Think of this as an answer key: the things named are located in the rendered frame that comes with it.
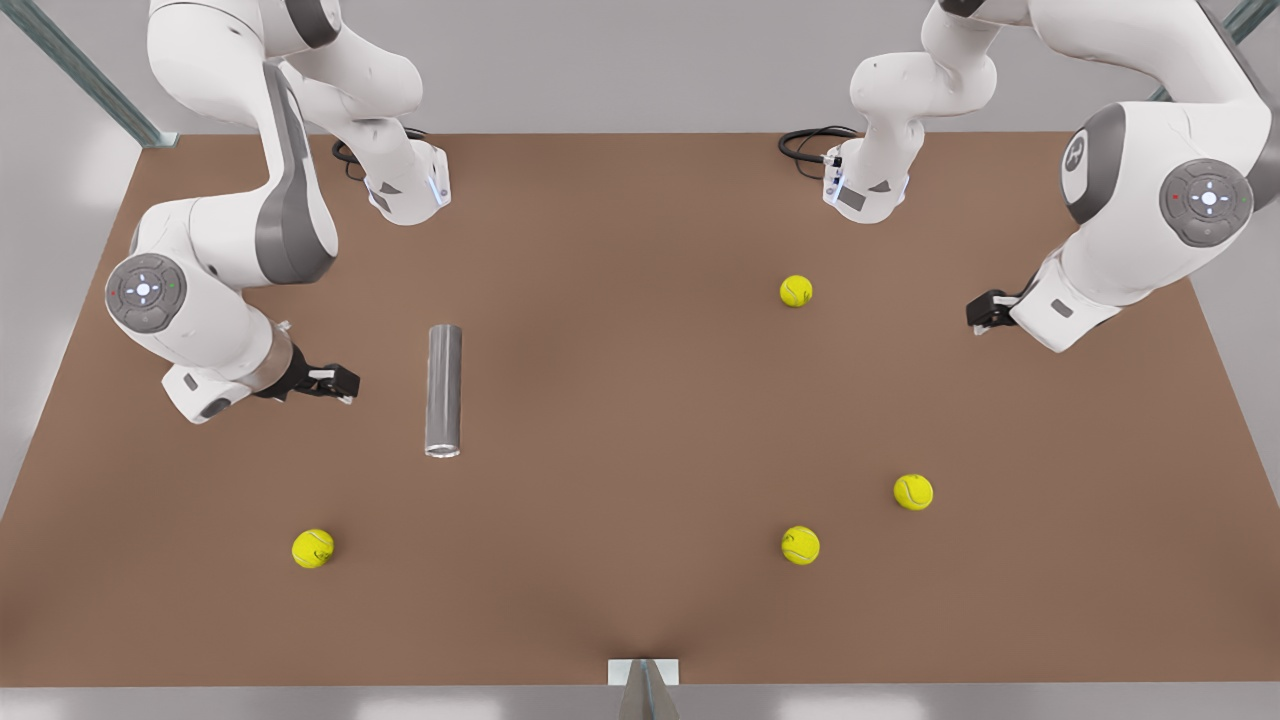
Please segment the grey metal tennis tube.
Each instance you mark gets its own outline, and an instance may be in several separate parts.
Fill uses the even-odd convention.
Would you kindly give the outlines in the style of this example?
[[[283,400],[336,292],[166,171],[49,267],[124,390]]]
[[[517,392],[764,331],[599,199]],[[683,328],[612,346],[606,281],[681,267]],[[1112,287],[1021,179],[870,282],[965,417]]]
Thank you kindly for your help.
[[[452,324],[431,327],[424,446],[429,457],[460,454],[461,366],[462,329]]]

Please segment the silver frame post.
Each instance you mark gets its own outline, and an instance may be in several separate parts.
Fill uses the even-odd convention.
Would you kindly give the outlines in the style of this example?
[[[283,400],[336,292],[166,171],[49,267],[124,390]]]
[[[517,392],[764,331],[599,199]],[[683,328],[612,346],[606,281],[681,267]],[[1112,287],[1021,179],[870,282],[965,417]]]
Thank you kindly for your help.
[[[1280,108],[1280,85],[1268,86],[1251,65],[1240,44],[1271,15],[1280,19],[1280,0],[1233,0],[1221,19],[1202,0],[1160,0],[1161,12],[1193,6],[1196,32],[1179,27],[1158,32],[1160,67],[1149,76],[1160,87],[1156,102],[1235,102],[1258,99]]]
[[[608,684],[623,687],[618,720],[681,720],[669,694],[678,683],[677,659],[608,661]]]
[[[35,0],[0,0],[0,12],[142,149],[177,146],[179,135],[160,131]]]

